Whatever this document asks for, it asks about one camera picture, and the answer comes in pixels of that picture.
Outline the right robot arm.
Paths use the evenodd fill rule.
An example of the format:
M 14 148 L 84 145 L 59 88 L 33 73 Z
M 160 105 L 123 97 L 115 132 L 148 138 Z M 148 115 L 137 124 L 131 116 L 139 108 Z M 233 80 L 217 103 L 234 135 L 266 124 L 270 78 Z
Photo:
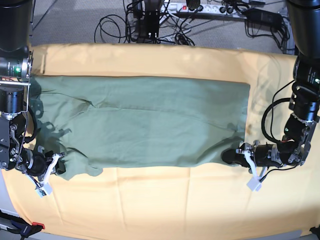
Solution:
M 61 153 L 55 157 L 52 151 L 24 148 L 38 133 L 29 104 L 33 6 L 33 0 L 0 2 L 0 167 L 42 180 L 45 174 L 60 175 L 66 168 Z

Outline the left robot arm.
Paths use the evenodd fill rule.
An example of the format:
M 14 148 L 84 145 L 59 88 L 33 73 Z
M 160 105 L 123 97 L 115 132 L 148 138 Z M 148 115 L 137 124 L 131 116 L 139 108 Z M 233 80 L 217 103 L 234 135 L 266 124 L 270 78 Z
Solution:
M 261 119 L 261 131 L 269 144 L 243 143 L 237 149 L 227 149 L 222 161 L 248 168 L 249 159 L 257 167 L 302 166 L 310 152 L 311 139 L 320 120 L 320 2 L 318 0 L 286 1 L 288 17 L 298 55 L 293 69 L 290 98 L 272 100 Z M 281 140 L 266 131 L 266 118 L 274 107 L 289 103 L 292 111 Z

